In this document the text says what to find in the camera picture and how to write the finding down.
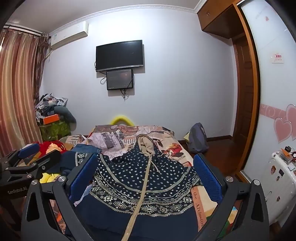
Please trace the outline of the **red plush toy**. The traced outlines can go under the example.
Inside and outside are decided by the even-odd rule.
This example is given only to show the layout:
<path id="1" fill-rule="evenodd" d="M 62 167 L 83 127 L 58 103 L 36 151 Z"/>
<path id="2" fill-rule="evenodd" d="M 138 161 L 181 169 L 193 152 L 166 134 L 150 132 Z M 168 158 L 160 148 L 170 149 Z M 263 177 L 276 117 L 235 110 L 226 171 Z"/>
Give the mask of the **red plush toy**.
<path id="1" fill-rule="evenodd" d="M 44 141 L 43 143 L 39 143 L 39 152 L 42 156 L 54 150 L 58 150 L 61 154 L 67 151 L 64 144 L 60 141 Z"/>

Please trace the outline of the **yellow garment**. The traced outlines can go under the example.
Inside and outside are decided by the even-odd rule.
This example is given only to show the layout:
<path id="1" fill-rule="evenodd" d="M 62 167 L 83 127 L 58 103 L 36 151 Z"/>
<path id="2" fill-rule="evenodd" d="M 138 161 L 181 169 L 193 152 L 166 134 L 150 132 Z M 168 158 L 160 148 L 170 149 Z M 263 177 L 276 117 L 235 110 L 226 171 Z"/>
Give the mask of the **yellow garment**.
<path id="1" fill-rule="evenodd" d="M 43 177 L 40 179 L 40 183 L 44 184 L 44 183 L 55 182 L 59 177 L 60 177 L 59 174 L 43 173 Z"/>

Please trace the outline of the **blue denim garment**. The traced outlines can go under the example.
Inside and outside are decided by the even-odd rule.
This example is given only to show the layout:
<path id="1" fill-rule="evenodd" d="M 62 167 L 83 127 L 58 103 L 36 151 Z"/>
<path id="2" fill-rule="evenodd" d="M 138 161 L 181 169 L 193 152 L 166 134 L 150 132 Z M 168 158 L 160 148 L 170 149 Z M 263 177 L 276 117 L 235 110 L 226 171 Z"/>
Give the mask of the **blue denim garment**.
<path id="1" fill-rule="evenodd" d="M 86 144 L 77 144 L 73 149 L 73 152 L 83 153 L 83 154 L 100 154 L 102 150 L 98 147 L 93 145 L 86 145 Z"/>

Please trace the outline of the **orange box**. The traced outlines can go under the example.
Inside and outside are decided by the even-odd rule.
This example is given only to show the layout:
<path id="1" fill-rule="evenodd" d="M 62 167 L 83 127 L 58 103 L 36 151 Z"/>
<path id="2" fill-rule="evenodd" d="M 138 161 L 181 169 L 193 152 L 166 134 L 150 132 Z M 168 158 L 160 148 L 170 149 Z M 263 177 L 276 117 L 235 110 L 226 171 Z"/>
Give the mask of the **orange box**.
<path id="1" fill-rule="evenodd" d="M 40 123 L 41 123 L 41 125 L 48 125 L 50 123 L 53 123 L 53 122 L 56 122 L 56 121 L 59 121 L 59 120 L 60 120 L 59 115 L 58 114 L 53 114 L 53 115 L 41 118 Z"/>

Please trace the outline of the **grey blue backpack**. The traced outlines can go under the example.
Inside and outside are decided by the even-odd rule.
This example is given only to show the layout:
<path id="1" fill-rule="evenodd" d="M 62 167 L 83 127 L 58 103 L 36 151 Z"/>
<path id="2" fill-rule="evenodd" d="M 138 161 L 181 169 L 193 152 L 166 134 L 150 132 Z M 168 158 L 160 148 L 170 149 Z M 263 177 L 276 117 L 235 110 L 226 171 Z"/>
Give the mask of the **grey blue backpack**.
<path id="1" fill-rule="evenodd" d="M 187 146 L 190 153 L 204 153 L 209 149 L 207 136 L 201 123 L 194 124 L 189 131 Z"/>

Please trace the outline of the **dark teal cushion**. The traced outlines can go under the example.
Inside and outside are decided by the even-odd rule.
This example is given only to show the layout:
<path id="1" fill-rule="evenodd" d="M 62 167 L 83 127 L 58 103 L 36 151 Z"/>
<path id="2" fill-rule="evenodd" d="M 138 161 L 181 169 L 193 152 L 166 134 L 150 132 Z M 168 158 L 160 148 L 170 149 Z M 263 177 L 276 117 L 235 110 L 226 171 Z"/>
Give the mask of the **dark teal cushion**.
<path id="1" fill-rule="evenodd" d="M 62 118 L 69 123 L 70 130 L 74 131 L 77 126 L 77 121 L 73 114 L 65 106 L 57 105 L 54 107 L 55 114 L 62 116 Z"/>

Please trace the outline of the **yellow curved pillow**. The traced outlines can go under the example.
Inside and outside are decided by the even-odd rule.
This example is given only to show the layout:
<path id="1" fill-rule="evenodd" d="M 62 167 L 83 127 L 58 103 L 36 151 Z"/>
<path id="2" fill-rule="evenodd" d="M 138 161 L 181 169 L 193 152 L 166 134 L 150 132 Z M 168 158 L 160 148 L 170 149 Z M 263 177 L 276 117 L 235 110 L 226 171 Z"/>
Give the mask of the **yellow curved pillow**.
<path id="1" fill-rule="evenodd" d="M 110 122 L 111 125 L 117 125 L 119 123 L 124 123 L 126 126 L 134 126 L 134 123 L 124 115 L 118 115 Z"/>

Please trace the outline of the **striped pink curtain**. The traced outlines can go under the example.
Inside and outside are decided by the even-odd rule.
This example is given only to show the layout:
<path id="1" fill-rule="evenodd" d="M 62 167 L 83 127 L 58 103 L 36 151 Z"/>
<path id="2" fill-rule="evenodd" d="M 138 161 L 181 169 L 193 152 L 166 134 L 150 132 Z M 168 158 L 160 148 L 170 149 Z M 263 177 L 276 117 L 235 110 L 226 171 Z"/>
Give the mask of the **striped pink curtain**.
<path id="1" fill-rule="evenodd" d="M 42 140 L 35 105 L 49 35 L 1 30 L 1 155 Z"/>

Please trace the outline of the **white air conditioner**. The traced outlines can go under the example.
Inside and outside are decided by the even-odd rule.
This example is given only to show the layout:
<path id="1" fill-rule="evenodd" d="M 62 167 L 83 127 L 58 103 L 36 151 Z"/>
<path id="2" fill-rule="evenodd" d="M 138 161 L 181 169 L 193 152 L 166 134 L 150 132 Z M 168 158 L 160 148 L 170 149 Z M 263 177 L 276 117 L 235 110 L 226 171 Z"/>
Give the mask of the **white air conditioner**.
<path id="1" fill-rule="evenodd" d="M 55 33 L 51 37 L 51 49 L 56 50 L 76 40 L 87 37 L 88 29 L 88 22 L 83 21 Z"/>

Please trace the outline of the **white sliding wardrobe door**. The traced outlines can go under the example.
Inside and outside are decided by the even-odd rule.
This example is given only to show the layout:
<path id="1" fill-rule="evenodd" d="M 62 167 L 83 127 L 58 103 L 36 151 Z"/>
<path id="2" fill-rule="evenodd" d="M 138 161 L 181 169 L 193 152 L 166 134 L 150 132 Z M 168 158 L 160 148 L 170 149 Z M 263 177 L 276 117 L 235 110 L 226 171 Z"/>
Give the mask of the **white sliding wardrobe door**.
<path id="1" fill-rule="evenodd" d="M 240 4 L 250 27 L 260 71 L 260 112 L 251 152 L 243 169 L 259 179 L 273 152 L 295 148 L 295 40 L 267 1 Z"/>

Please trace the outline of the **brown wooden wardrobe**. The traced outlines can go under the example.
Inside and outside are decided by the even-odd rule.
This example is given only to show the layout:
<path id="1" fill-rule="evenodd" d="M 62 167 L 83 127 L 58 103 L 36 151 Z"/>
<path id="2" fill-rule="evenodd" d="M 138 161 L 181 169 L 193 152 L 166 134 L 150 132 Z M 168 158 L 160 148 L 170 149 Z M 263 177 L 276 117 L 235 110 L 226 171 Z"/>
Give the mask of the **brown wooden wardrobe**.
<path id="1" fill-rule="evenodd" d="M 197 11 L 203 32 L 228 40 L 233 57 L 234 113 L 228 136 L 210 138 L 205 156 L 224 175 L 244 168 L 257 128 L 260 76 L 251 28 L 242 1 L 205 1 Z"/>

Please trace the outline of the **wall mounted black television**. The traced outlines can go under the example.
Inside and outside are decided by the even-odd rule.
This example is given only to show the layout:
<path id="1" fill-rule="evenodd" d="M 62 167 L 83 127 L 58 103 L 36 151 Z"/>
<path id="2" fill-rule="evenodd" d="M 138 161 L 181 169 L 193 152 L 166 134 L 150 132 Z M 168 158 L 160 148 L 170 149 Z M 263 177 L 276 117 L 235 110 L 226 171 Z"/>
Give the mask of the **wall mounted black television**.
<path id="1" fill-rule="evenodd" d="M 96 47 L 96 72 L 143 66 L 142 40 L 123 41 Z"/>

